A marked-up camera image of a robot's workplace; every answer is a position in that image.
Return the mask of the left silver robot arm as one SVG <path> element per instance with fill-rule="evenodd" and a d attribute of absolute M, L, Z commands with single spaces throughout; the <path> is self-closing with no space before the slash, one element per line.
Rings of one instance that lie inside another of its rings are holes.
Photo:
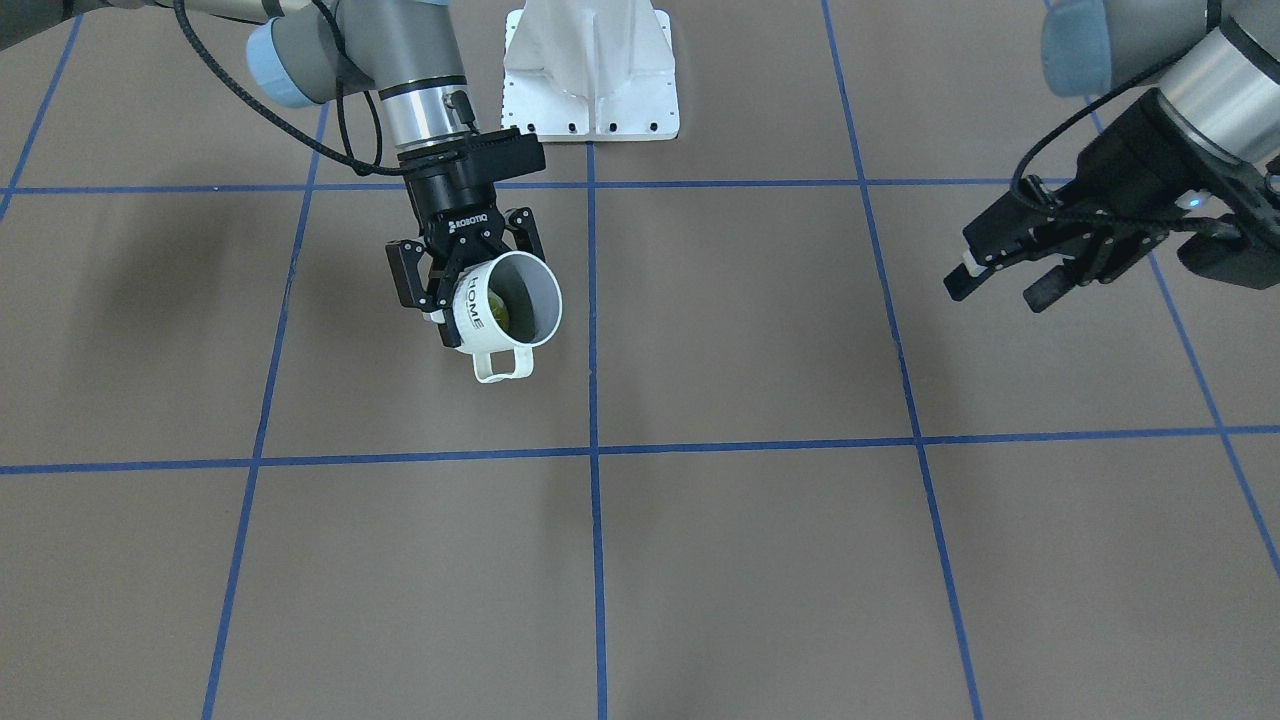
<path fill-rule="evenodd" d="M 1277 284 L 1277 4 L 1059 1 L 1041 35 L 1044 79 L 1102 106 L 1139 97 L 1050 188 L 1028 167 L 1078 111 L 1018 163 L 1009 188 L 963 232 L 943 281 L 963 301 L 996 272 L 1059 256 L 1023 293 L 1041 313 L 1069 291 L 1107 284 L 1170 234 L 1180 263 L 1226 284 Z"/>

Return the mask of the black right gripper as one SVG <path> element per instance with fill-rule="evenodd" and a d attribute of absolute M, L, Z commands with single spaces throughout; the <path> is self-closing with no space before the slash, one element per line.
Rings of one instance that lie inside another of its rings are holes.
<path fill-rule="evenodd" d="M 480 263 L 525 252 L 547 261 L 531 208 L 498 208 L 497 184 L 547 168 L 540 138 L 518 129 L 448 136 L 398 152 L 422 238 L 387 243 L 399 305 L 435 323 L 442 343 L 463 343 L 454 292 L 468 254 Z"/>

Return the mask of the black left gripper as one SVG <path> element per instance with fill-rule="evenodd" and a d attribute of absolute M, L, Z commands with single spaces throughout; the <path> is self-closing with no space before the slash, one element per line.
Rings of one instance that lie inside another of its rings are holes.
<path fill-rule="evenodd" d="M 963 302 L 995 274 L 1055 255 L 1061 263 L 1021 292 L 1042 313 L 1074 288 L 1117 279 L 1170 234 L 1225 231 L 1219 217 L 1231 205 L 1265 200 L 1277 193 L 1254 164 L 1202 146 L 1151 90 L 1080 152 L 1062 187 L 1018 173 L 964 228 L 966 255 L 943 287 Z"/>

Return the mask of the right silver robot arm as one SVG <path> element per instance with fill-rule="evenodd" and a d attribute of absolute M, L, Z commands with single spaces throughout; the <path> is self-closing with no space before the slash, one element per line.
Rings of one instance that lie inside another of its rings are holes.
<path fill-rule="evenodd" d="M 438 324 L 442 342 L 462 350 L 480 332 L 486 292 L 466 281 L 515 247 L 541 256 L 532 214 L 503 213 L 495 186 L 543 170 L 538 137 L 517 129 L 483 133 L 445 1 L 165 1 L 189 46 L 250 109 L 360 176 L 399 177 L 419 237 L 387 247 L 399 302 Z M 198 13 L 252 26 L 246 63 L 252 95 L 209 51 L 191 23 Z M 379 151 L 394 167 L 360 161 L 293 127 L 268 108 L 306 108 L 348 96 L 367 100 Z"/>

